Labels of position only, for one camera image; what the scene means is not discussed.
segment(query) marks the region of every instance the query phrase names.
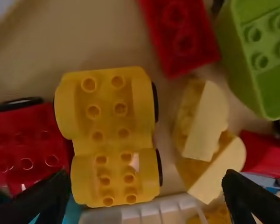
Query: beige floor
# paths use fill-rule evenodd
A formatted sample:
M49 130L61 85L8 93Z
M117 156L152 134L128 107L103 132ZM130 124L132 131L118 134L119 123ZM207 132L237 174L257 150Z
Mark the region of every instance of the beige floor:
M173 165L170 128L184 80L191 75L219 83L230 102L230 129L267 132L270 124L256 118L228 90L218 64L168 81L159 67L136 0L26 0L0 24L0 101L43 96L52 100L66 71L142 66L156 83L160 121L155 142L161 152L161 193L184 187Z

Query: red toy car base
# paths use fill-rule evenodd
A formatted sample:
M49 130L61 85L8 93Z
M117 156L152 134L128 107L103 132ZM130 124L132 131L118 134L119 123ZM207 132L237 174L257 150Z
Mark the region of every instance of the red toy car base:
M168 77L221 59L202 0L138 0Z
M73 156L51 103L18 102L24 107L0 104L0 187L12 195L62 168L69 172Z
M280 140L249 131L240 134L247 150L242 171L280 178Z

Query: building block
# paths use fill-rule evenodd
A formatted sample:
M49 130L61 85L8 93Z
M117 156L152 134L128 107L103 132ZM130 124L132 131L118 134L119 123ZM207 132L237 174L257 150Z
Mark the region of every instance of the building block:
M219 207L211 211L204 212L208 224L231 224L231 217L226 204L221 204ZM187 224L203 224L199 216L194 216L189 219Z
M110 207L159 194L154 94L142 68L65 74L55 92L55 114L73 142L70 177L78 204Z
M0 187L15 196L62 168L69 172L72 146L58 130L53 105L6 105L0 111Z
M219 150L210 162L180 156L176 168L187 192L203 203L209 204L222 192L221 182L226 170L240 171L245 159L246 150L242 140L225 131L219 139Z
M244 177L247 177L249 180L253 181L254 183L256 183L259 186L262 186L266 189L280 190L280 186L276 182L276 179L274 179L274 178L267 177L267 176L250 174L250 173L246 173L246 172L240 172L240 173Z
M221 59L202 0L138 0L169 78Z
M190 79L173 129L175 146L182 157L211 161L228 126L228 114L227 99L215 83Z
M82 213L82 206L78 205L73 195L70 195L69 202L67 203L62 224L78 224ZM29 224L35 224L38 216L35 217Z
M245 130L240 138L247 150L242 171L280 179L280 140Z
M233 93L259 116L280 119L280 0L227 0L216 33Z

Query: yellow toy car base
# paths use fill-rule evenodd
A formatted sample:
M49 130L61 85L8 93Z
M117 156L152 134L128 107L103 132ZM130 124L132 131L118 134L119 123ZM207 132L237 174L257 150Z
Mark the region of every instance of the yellow toy car base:
M228 114L227 100L216 84L190 79L173 129L175 146L182 157L210 161L221 132L227 129Z
M78 204L134 204L159 194L154 93L142 68L67 73L54 104L58 127L74 146L71 182Z
M176 168L190 195L205 204L222 192L221 182L227 169L240 171L246 160L246 149L239 137L225 131L219 139L219 150L210 162L180 156Z
M220 205L212 211L204 213L209 224L231 224L231 217L226 204ZM202 224L199 216L195 216L187 221L187 224Z

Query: green lego duplo brick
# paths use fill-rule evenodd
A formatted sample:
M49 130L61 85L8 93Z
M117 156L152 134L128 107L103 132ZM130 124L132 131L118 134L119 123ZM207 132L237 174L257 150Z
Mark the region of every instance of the green lego duplo brick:
M228 83L258 115L280 119L280 0L228 0L216 21Z

